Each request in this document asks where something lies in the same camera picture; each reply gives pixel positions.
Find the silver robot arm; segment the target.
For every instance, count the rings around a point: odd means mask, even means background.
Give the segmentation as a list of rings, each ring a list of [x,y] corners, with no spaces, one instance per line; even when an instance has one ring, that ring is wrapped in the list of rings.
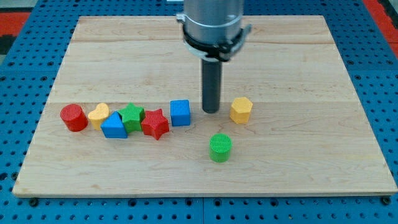
[[[182,25],[183,43],[201,60],[202,110],[220,109],[223,63],[242,48],[252,25],[241,26],[243,0],[185,0],[176,15]]]

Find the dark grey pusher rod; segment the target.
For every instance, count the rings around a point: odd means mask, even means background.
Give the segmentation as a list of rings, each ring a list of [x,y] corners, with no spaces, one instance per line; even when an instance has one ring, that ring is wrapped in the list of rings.
[[[202,109],[216,113],[220,108],[222,63],[201,61]]]

